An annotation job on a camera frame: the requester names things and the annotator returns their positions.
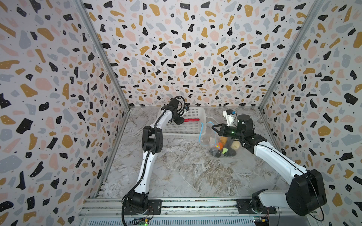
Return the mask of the yellow toy lemon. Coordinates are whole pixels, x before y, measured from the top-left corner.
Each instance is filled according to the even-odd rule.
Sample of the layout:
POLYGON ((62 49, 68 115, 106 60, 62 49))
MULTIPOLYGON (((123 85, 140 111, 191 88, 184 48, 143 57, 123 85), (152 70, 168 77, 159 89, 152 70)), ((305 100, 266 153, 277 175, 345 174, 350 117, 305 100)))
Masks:
POLYGON ((225 145, 228 141, 228 138, 227 137, 220 137, 220 142, 225 145))

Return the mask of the white plastic basket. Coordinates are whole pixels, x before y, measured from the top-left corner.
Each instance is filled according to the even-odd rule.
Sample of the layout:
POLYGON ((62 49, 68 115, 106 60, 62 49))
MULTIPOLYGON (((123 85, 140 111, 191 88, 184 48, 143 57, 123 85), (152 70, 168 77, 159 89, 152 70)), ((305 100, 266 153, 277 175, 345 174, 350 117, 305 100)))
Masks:
POLYGON ((206 113, 202 107, 190 107, 183 115, 184 119, 199 118, 198 122, 184 122, 176 125, 174 122, 167 123, 163 129, 164 138, 198 139, 201 130, 201 123, 206 123, 206 113))

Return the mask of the clear zip top bag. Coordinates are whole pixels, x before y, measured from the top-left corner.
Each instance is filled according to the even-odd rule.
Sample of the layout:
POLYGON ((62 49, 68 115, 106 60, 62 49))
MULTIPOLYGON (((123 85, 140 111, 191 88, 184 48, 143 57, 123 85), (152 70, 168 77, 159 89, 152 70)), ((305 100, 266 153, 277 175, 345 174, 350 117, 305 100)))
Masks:
MULTIPOLYGON (((214 126, 214 123, 211 121, 206 123, 201 123, 201 130, 198 137, 199 143, 206 148, 206 153, 208 154, 210 154, 209 149, 215 147, 220 142, 220 137, 221 137, 212 129, 212 126, 214 126)), ((228 141, 225 145, 223 145, 223 147, 230 149, 233 141, 237 140, 233 140, 232 138, 228 137, 228 141)))

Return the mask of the red toy chili pepper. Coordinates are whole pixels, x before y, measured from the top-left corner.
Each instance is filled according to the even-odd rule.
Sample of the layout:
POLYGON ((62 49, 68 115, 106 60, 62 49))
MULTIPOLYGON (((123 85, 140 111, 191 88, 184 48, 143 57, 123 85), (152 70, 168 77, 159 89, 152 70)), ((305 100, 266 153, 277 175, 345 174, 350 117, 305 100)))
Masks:
POLYGON ((200 121, 199 118, 187 118, 187 119, 184 119, 184 122, 198 122, 200 121))

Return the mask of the orange toy fruit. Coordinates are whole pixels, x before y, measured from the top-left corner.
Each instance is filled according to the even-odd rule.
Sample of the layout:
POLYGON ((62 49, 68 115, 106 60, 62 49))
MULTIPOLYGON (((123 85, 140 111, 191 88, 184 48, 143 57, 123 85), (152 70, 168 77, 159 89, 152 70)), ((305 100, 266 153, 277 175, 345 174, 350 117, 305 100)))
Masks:
POLYGON ((219 142, 217 145, 216 145, 216 148, 218 148, 218 150, 223 150, 223 144, 221 142, 219 142))

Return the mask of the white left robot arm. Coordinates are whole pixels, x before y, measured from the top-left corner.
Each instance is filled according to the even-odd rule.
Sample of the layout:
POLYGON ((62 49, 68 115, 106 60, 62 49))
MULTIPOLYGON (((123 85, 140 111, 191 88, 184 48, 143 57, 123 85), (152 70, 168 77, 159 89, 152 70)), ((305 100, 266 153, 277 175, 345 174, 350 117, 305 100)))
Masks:
POLYGON ((158 154, 163 149, 163 129, 173 121, 176 125, 184 123, 183 115, 189 111, 189 103, 185 98, 176 96, 161 108, 161 113, 142 132, 141 147, 143 151, 142 164, 137 183, 124 196, 125 207, 137 213, 144 213, 149 205, 150 177, 158 154))

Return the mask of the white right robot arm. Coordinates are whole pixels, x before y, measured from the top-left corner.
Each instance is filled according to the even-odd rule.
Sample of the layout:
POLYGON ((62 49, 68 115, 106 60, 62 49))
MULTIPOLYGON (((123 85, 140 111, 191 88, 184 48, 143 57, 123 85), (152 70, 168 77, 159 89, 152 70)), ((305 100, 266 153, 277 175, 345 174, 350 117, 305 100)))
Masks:
POLYGON ((255 133, 250 116, 239 115, 233 120, 211 127, 219 136, 238 141, 250 153, 261 158, 287 182, 286 191, 262 189, 252 194, 250 208, 263 213, 269 207, 289 208, 299 216, 311 214, 327 203, 322 174, 298 165, 272 146, 263 136, 255 133))

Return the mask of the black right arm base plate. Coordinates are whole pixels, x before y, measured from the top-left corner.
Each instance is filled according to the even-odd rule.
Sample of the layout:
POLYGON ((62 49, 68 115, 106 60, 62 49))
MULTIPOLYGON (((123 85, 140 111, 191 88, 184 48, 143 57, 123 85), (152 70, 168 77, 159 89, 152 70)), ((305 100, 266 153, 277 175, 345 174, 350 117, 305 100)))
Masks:
POLYGON ((236 207, 239 214, 276 214, 275 207, 265 207, 255 198, 243 198, 236 200, 236 207))

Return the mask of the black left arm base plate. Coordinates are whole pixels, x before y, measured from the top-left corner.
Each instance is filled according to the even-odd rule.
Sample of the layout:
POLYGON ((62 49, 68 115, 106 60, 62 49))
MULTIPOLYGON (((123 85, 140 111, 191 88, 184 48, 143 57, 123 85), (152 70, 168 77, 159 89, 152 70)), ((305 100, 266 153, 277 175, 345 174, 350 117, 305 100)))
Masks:
POLYGON ((126 201, 123 214, 128 215, 160 215, 162 207, 161 199, 151 199, 145 201, 126 201))

